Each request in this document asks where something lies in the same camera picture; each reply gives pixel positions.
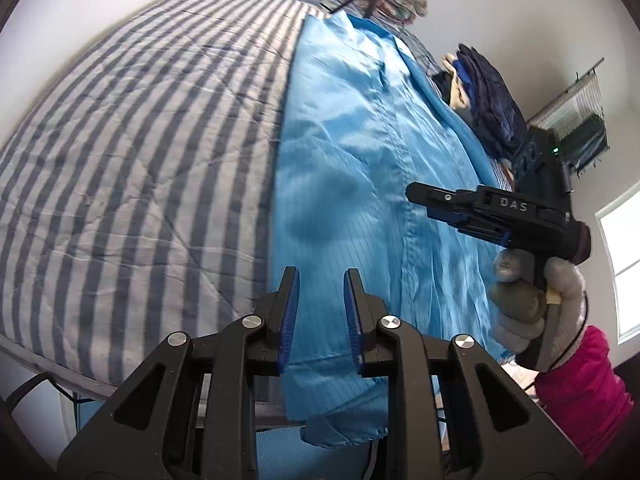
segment white glove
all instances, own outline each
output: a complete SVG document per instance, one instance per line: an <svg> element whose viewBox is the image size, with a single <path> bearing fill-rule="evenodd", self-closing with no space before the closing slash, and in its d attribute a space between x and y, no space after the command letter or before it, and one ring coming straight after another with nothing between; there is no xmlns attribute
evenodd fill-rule
<svg viewBox="0 0 640 480"><path fill-rule="evenodd" d="M497 283L488 292L500 310L494 325L494 337L516 354L524 352L545 329L545 320L539 319L545 293L531 285L532 260L532 254L525 251L502 251L494 262ZM558 368L575 354L582 342L586 314L584 278L574 264L560 258L549 258L544 274L547 286L555 289L561 297L558 331L548 359L552 363L564 352L553 366Z"/></svg>

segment magenta jacket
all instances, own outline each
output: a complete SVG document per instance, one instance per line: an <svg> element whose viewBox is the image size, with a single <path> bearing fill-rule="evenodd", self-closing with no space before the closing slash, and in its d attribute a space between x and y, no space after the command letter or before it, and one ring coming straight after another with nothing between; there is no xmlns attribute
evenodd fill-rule
<svg viewBox="0 0 640 480"><path fill-rule="evenodd" d="M571 359L536 378L545 411L580 450L587 466L611 443L634 407L608 354L605 335L590 326Z"/></svg>

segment shiny blue garment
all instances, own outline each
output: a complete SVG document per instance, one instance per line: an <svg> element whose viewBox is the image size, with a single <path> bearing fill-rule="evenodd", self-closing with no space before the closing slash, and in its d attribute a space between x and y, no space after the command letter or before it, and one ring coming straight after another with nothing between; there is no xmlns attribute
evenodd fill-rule
<svg viewBox="0 0 640 480"><path fill-rule="evenodd" d="M473 335L497 359L486 298L498 247L428 219L404 196L414 180L496 186L482 146L436 95L404 44L345 13L308 16L289 74L275 171L271 288L300 270L300 304L283 377L304 439L344 446L386 433L386 380L351 360L342 277L421 332Z"/></svg>

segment bed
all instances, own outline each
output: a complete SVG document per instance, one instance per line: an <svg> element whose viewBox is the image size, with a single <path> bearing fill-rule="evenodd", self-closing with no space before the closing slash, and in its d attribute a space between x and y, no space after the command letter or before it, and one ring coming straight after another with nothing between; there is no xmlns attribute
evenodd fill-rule
<svg viewBox="0 0 640 480"><path fill-rule="evenodd" d="M71 63L0 152L2 350L104 398L173 330L252 311L290 64L325 4L162 0Z"/></svg>

